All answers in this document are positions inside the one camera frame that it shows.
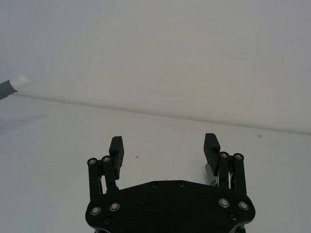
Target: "metal screw head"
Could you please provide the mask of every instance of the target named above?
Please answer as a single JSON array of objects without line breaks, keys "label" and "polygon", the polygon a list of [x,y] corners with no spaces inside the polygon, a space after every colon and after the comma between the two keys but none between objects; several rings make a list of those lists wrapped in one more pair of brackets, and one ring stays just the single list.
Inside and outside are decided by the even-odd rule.
[{"label": "metal screw head", "polygon": [[239,154],[236,154],[235,157],[236,157],[237,159],[242,159],[242,156],[240,156]]},{"label": "metal screw head", "polygon": [[152,183],[151,183],[151,187],[152,187],[152,188],[157,188],[157,182],[152,182]]},{"label": "metal screw head", "polygon": [[184,186],[185,186],[185,182],[179,181],[179,182],[177,183],[177,185],[178,185],[179,187],[184,187]]},{"label": "metal screw head", "polygon": [[109,157],[104,157],[104,159],[103,159],[105,162],[108,162],[109,160],[110,160],[110,158]]},{"label": "metal screw head", "polygon": [[229,201],[227,199],[221,198],[219,199],[218,203],[220,204],[221,207],[227,208],[229,207]]},{"label": "metal screw head", "polygon": [[104,220],[104,224],[105,224],[105,225],[109,225],[111,222],[112,222],[111,217],[107,217],[107,218],[105,218],[105,220]]},{"label": "metal screw head", "polygon": [[112,203],[109,207],[109,210],[110,211],[117,211],[118,209],[120,208],[120,204],[115,202],[115,203]]},{"label": "metal screw head", "polygon": [[244,201],[239,202],[239,207],[243,210],[249,210],[249,206]]},{"label": "metal screw head", "polygon": [[101,211],[101,208],[99,206],[95,206],[92,210],[91,210],[91,215],[97,215],[99,214]]},{"label": "metal screw head", "polygon": [[231,213],[231,214],[229,215],[229,217],[230,217],[233,221],[238,220],[238,216],[237,216],[236,214],[234,214],[234,213]]}]

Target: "white cable connector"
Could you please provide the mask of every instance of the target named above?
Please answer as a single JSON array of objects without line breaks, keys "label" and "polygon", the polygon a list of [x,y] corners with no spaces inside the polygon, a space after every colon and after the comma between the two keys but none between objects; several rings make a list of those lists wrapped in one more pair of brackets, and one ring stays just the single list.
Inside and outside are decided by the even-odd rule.
[{"label": "white cable connector", "polygon": [[10,80],[11,86],[16,90],[19,91],[23,86],[29,83],[29,79],[26,78],[25,75],[19,76],[17,79]]}]

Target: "screw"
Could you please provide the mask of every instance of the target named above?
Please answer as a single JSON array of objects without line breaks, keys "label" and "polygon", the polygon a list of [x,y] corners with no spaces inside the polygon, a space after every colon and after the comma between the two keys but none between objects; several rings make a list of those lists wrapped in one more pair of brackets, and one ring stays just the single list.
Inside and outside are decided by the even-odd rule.
[{"label": "screw", "polygon": [[104,161],[105,161],[105,162],[108,162],[109,160],[110,160],[109,157],[104,157]]},{"label": "screw", "polygon": [[185,182],[179,181],[179,182],[177,183],[177,185],[178,185],[179,187],[184,187],[184,186],[185,186]]},{"label": "screw", "polygon": [[237,159],[242,159],[242,156],[240,156],[239,154],[237,154],[235,157],[236,157]]},{"label": "screw", "polygon": [[112,222],[111,217],[107,217],[107,218],[105,218],[105,220],[104,220],[104,224],[105,224],[105,225],[109,225],[111,222]]},{"label": "screw", "polygon": [[227,199],[221,198],[221,199],[219,199],[218,203],[219,203],[223,208],[229,207],[229,201],[228,201]]},{"label": "screw", "polygon": [[120,204],[115,202],[115,203],[112,203],[109,207],[109,210],[110,211],[117,211],[118,209],[120,208]]},{"label": "screw", "polygon": [[239,202],[239,207],[243,210],[249,210],[248,204],[244,201]]},{"label": "screw", "polygon": [[97,215],[99,214],[101,211],[101,208],[99,206],[95,206],[92,210],[91,210],[91,215]]},{"label": "screw", "polygon": [[238,216],[237,216],[236,214],[234,214],[234,213],[231,213],[231,214],[229,215],[229,217],[230,217],[233,221],[238,220]]},{"label": "screw", "polygon": [[157,188],[157,182],[152,182],[152,183],[151,183],[151,187],[152,187],[152,188]]}]

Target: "black plastic part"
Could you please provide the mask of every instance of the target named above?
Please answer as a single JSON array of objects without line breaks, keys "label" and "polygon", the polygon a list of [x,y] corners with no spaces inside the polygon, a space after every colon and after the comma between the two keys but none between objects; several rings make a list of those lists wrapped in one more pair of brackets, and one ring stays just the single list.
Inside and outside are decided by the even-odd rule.
[{"label": "black plastic part", "polygon": [[219,176],[218,176],[218,187],[221,188],[229,188],[229,180],[228,180],[228,174],[229,174],[229,156],[226,155],[226,158],[223,158],[222,156],[219,157]]},{"label": "black plastic part", "polygon": [[204,154],[210,168],[212,169],[213,175],[217,176],[219,168],[219,152],[220,145],[217,137],[213,133],[206,133],[204,140]]},{"label": "black plastic part", "polygon": [[[205,136],[204,152],[218,176],[217,186],[153,181],[119,190],[115,180],[120,178],[124,149],[122,137],[114,137],[110,155],[87,162],[91,200],[85,214],[87,223],[96,233],[245,233],[244,225],[255,217],[255,208],[246,195],[244,156],[220,152],[213,133]],[[229,205],[222,206],[220,199]],[[241,201],[248,204],[248,210],[239,207]],[[118,210],[111,210],[112,203],[118,203]],[[94,206],[101,209],[97,215],[91,214]]]},{"label": "black plastic part", "polygon": [[115,174],[115,179],[120,179],[120,168],[124,157],[123,140],[121,136],[113,137],[111,140],[109,154],[112,159],[112,167]]},{"label": "black plastic part", "polygon": [[9,95],[17,92],[10,84],[10,81],[0,83],[0,100],[8,97]]},{"label": "black plastic part", "polygon": [[[238,226],[252,221],[255,208],[251,200],[235,190],[182,181],[156,181],[103,194],[92,200],[86,210],[86,221],[97,233],[234,233]],[[223,208],[219,199],[230,206]],[[239,208],[245,201],[249,210]],[[111,203],[119,203],[110,211]],[[100,206],[101,212],[92,216],[91,209]],[[109,225],[104,220],[112,219]]]},{"label": "black plastic part", "polygon": [[234,185],[235,190],[246,195],[246,181],[244,172],[244,156],[241,154],[234,154]]}]

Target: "white wall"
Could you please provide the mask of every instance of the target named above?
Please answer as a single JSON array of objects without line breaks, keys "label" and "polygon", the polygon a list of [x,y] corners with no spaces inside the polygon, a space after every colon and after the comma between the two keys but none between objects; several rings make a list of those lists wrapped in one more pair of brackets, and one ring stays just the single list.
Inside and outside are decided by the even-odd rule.
[{"label": "white wall", "polygon": [[1,0],[21,94],[311,134],[310,0]]},{"label": "white wall", "polygon": [[205,183],[206,132],[217,134],[222,150],[245,155],[257,211],[247,232],[311,232],[310,136],[21,97],[0,102],[1,232],[93,232],[84,219],[86,161],[106,155],[115,135],[125,147],[120,188],[162,179]]}]

